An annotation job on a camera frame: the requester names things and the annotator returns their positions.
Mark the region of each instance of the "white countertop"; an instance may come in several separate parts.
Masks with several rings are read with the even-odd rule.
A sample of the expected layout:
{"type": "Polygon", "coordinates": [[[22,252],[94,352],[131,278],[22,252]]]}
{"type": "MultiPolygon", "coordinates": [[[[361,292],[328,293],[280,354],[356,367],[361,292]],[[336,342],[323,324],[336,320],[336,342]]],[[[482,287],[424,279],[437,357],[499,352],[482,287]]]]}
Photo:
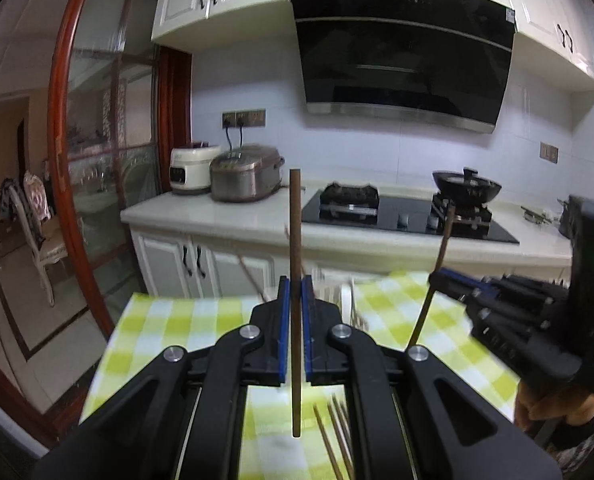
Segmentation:
{"type": "MultiPolygon", "coordinates": [[[[308,203],[320,186],[306,186],[301,205],[308,203]]],[[[397,194],[391,187],[383,194],[397,194]]],[[[426,191],[405,196],[428,198],[426,191]]],[[[511,266],[569,267],[570,240],[552,225],[537,226],[527,222],[518,205],[492,202],[494,219],[515,238],[519,245],[451,238],[445,261],[506,264],[511,266]]],[[[132,226],[147,226],[184,234],[195,234],[287,246],[284,228],[289,223],[288,190],[254,203],[214,202],[209,194],[180,196],[163,194],[122,211],[122,221],[132,226]]],[[[302,224],[302,245],[306,250],[335,251],[371,256],[403,256],[406,259],[432,260],[437,257],[440,237],[357,229],[338,226],[302,224]]]]}

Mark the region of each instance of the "frying pan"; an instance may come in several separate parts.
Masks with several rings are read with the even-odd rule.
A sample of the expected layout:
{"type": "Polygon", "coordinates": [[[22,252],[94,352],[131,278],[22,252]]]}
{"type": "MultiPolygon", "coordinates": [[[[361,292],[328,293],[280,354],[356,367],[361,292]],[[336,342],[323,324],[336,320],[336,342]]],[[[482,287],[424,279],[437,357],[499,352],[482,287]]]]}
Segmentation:
{"type": "Polygon", "coordinates": [[[478,176],[477,171],[471,168],[464,168],[463,173],[434,171],[433,178],[439,191],[458,207],[485,204],[501,190],[500,184],[478,176]]]}

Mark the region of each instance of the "table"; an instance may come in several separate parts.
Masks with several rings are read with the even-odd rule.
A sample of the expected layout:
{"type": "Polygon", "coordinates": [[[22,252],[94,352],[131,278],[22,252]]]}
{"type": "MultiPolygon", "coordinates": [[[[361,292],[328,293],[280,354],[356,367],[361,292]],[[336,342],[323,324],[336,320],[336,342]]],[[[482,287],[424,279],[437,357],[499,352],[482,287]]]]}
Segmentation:
{"type": "MultiPolygon", "coordinates": [[[[426,294],[426,280],[426,272],[411,272],[356,286],[357,308],[379,344],[406,346],[426,294]]],[[[177,344],[190,351],[212,345],[222,333],[246,323],[258,303],[259,298],[164,300],[136,294],[110,337],[81,420],[165,347],[177,344]]],[[[510,418],[517,378],[471,340],[469,331],[464,308],[437,294],[420,343],[510,418]]],[[[289,383],[281,388],[248,388],[239,468],[242,480],[334,479],[312,406],[319,406],[332,435],[326,402],[334,392],[343,398],[343,389],[303,384],[302,436],[295,439],[291,436],[289,383]]]]}

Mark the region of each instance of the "black range hood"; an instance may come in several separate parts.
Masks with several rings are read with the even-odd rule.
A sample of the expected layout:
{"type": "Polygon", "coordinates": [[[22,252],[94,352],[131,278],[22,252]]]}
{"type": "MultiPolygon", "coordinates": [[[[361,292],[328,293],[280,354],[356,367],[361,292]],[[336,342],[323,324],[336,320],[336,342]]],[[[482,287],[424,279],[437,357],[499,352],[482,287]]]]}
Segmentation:
{"type": "Polygon", "coordinates": [[[308,110],[491,133],[515,15],[490,0],[291,0],[308,110]]]}

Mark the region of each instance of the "stove knob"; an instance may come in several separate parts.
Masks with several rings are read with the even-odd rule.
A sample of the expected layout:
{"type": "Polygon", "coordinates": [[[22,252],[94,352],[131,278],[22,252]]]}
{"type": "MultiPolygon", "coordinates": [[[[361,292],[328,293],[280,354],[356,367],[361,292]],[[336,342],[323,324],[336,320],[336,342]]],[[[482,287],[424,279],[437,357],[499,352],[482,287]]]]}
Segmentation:
{"type": "Polygon", "coordinates": [[[428,215],[426,227],[428,227],[429,229],[437,229],[439,227],[439,217],[432,214],[428,215]]]}
{"type": "Polygon", "coordinates": [[[408,229],[408,215],[399,213],[397,215],[397,229],[408,229]]]}

